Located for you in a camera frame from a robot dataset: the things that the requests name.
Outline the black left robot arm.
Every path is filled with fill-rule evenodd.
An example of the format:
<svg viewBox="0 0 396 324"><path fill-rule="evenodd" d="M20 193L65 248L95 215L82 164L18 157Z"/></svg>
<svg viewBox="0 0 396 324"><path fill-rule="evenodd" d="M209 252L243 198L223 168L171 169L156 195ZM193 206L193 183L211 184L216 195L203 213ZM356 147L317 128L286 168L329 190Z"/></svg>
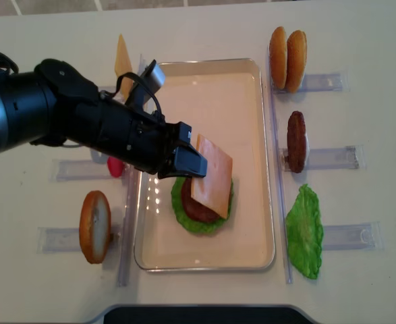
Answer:
<svg viewBox="0 0 396 324"><path fill-rule="evenodd" d="M202 178L206 159L191 145L192 129L144 110L163 85L156 62L137 75L124 103L99 90L70 64L45 59L21 73L0 53L0 153L22 144L63 146L67 140L115 157L159 178Z"/></svg>

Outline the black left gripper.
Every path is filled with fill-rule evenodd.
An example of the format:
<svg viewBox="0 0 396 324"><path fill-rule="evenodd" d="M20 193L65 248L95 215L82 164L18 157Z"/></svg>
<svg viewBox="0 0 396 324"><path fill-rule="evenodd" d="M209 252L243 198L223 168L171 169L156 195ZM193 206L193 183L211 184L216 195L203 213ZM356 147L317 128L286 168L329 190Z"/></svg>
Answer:
<svg viewBox="0 0 396 324"><path fill-rule="evenodd" d="M191 130L183 122L158 122L113 100L79 103L65 118L65 136L70 140L161 179L206 176L207 160L190 144Z"/></svg>

